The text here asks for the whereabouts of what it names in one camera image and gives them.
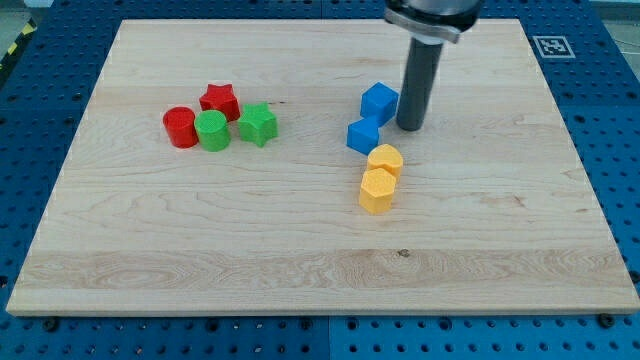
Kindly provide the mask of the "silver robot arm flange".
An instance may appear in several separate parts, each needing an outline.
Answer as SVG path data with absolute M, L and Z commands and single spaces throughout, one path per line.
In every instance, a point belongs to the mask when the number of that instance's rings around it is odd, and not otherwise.
M 384 20 L 426 44 L 457 43 L 477 21 L 483 0 L 386 0 Z

